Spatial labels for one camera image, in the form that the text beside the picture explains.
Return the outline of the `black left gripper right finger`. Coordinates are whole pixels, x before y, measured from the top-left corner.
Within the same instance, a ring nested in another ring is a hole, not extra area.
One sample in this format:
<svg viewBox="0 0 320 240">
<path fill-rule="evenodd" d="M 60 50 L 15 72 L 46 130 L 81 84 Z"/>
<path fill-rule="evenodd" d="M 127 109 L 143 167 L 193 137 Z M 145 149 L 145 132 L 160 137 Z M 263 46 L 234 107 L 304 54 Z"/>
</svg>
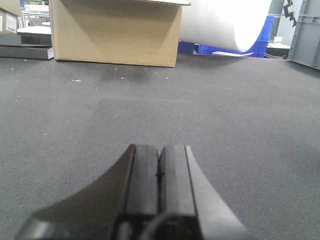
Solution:
<svg viewBox="0 0 320 240">
<path fill-rule="evenodd" d="M 160 155 L 161 209 L 178 215 L 182 240 L 248 240 L 250 233 L 215 191 L 189 146 Z"/>
</svg>

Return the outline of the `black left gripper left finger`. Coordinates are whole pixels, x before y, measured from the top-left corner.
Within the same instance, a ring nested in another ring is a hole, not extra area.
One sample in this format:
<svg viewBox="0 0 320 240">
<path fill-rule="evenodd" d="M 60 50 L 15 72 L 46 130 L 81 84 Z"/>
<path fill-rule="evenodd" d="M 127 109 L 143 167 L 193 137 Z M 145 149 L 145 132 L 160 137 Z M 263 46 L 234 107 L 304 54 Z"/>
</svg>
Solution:
<svg viewBox="0 0 320 240">
<path fill-rule="evenodd" d="M 158 214 L 158 151 L 131 144 L 97 180 L 34 212 L 17 240 L 113 240 L 122 223 L 137 234 Z"/>
</svg>

